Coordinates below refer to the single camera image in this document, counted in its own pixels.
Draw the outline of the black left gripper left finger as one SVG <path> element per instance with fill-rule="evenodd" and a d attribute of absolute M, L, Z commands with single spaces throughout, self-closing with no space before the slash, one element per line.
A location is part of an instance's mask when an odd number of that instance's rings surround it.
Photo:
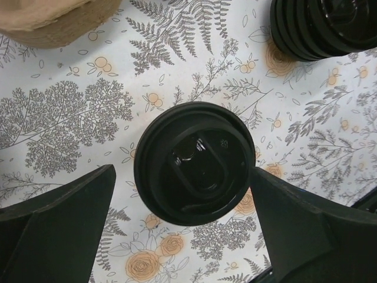
<path fill-rule="evenodd" d="M 108 164 L 1 209 L 1 282 L 88 282 L 115 186 Z"/>

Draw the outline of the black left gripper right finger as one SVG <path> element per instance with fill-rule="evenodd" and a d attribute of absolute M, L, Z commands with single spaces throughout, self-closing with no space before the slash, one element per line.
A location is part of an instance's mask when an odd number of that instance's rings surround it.
<path fill-rule="evenodd" d="M 276 282 L 376 282 L 376 190 L 351 207 L 255 167 L 251 185 Z"/>

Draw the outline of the black plastic cup lid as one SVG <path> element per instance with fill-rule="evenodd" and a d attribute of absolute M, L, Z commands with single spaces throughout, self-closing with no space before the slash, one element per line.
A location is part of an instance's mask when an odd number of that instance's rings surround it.
<path fill-rule="evenodd" d="M 255 163 L 251 134 L 233 112 L 208 102 L 183 103 L 156 117 L 142 134 L 134 181 L 159 218 L 199 226 L 241 201 Z"/>

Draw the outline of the floral tablecloth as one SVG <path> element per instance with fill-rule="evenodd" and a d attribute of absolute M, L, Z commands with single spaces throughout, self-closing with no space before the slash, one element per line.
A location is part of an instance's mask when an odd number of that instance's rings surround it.
<path fill-rule="evenodd" d="M 142 203 L 137 142 L 172 106 L 209 101 L 250 130 L 256 163 L 352 205 L 376 187 L 376 50 L 288 61 L 269 1 L 123 1 L 72 44 L 1 36 L 1 206 L 104 164 L 117 172 L 90 282 L 247 282 L 270 266 L 251 195 L 215 223 L 168 224 Z"/>

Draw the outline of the brown pulp cup carrier stack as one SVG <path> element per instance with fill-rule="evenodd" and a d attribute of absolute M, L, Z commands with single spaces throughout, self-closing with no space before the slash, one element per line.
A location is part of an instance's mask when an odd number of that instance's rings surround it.
<path fill-rule="evenodd" d="M 34 48 L 64 47 L 111 18 L 110 1 L 1 1 L 1 34 Z"/>

